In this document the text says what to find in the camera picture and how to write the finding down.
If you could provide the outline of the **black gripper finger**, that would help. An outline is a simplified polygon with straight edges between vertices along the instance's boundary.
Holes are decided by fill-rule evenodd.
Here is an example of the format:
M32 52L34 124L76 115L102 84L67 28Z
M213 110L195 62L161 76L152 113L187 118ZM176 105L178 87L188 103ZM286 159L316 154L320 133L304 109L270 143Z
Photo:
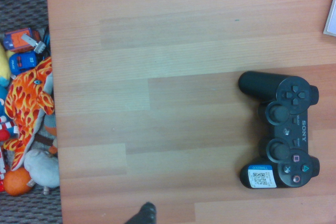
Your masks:
M139 212L125 224L156 224L156 206L151 202L146 202Z

